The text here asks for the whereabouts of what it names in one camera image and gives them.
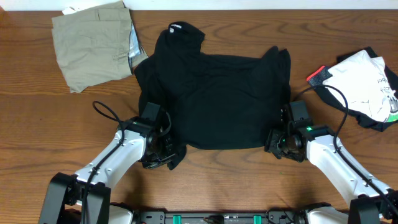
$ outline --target beige cloth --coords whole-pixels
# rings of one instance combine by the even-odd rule
[[[131,18],[122,1],[54,17],[52,22],[57,62],[71,93],[131,75]],[[138,56],[133,66],[147,58],[145,51]]]

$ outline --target robotic arm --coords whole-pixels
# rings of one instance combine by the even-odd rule
[[[266,213],[239,214],[135,213],[120,206],[111,205],[111,189],[133,163],[141,160],[144,168],[154,169],[170,162],[175,156],[170,135],[167,134],[171,122],[169,121],[168,128],[163,127],[165,111],[159,105],[148,103],[140,118],[123,122],[123,144],[105,160],[92,178],[90,193],[86,199],[85,223],[181,224],[183,220],[186,224],[199,224],[204,220],[210,223],[208,220],[212,219],[211,222],[215,224],[229,222],[231,224],[363,224],[379,223],[381,215],[386,219],[393,219],[393,223],[398,223],[398,217],[392,212],[392,208],[385,203],[381,194],[369,185],[376,186],[383,194],[386,194],[394,203],[394,209],[397,208],[398,192],[393,191],[361,166],[338,138],[337,145],[340,151],[337,153],[333,144],[333,131],[328,126],[314,126],[303,101],[285,105],[281,116],[284,125],[270,132],[265,151],[273,153],[278,159],[286,157],[298,162],[308,159],[330,179],[343,196],[350,207],[349,214],[338,212],[325,203],[296,212],[267,211]],[[65,205],[82,204],[83,192],[93,167],[117,145],[121,137],[119,127],[111,143],[91,163],[73,175],[58,173],[53,177],[40,214],[40,224],[81,222],[80,214],[65,210]],[[155,213],[161,217],[160,220],[148,218],[154,217]]]

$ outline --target white wall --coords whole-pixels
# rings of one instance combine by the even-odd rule
[[[86,9],[115,0],[0,0],[6,11]],[[398,0],[124,0],[134,10],[398,9]]]

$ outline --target wooden surface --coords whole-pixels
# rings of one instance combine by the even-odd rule
[[[121,118],[137,115],[135,77],[69,93],[55,60],[51,17],[61,12],[0,15],[0,223],[37,223],[49,180],[72,174],[108,145],[116,123],[91,107],[109,105]],[[398,11],[134,11],[138,36],[150,55],[160,32],[187,21],[205,34],[202,51],[261,57],[271,46],[292,57],[292,96],[305,77],[337,55],[371,46],[398,73]],[[315,122],[337,128],[342,113],[314,92],[303,97]],[[385,132],[348,118],[340,138],[376,177],[398,189],[398,124]],[[340,194],[309,162],[277,160],[261,148],[201,151],[189,147],[173,171],[133,165],[111,200],[170,211],[267,210],[329,202]]]

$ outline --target wood grain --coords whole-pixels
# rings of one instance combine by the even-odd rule
[[[0,223],[37,223],[47,184],[74,173],[111,140],[116,123],[98,115],[101,100],[122,118],[137,114],[134,76],[70,94],[55,60],[51,17],[61,12],[5,12],[0,21]],[[153,54],[160,32],[187,21],[206,38],[202,51],[261,57],[278,45],[292,57],[293,95],[305,77],[337,55],[371,46],[398,72],[398,11],[134,11],[138,36]],[[314,93],[303,96],[318,124],[336,128],[342,114]],[[340,138],[370,172],[398,189],[398,125],[383,133],[348,118]],[[133,207],[188,210],[267,210],[329,202],[347,205],[309,162],[277,160],[261,148],[201,151],[189,147],[173,171],[133,165],[112,192]]]

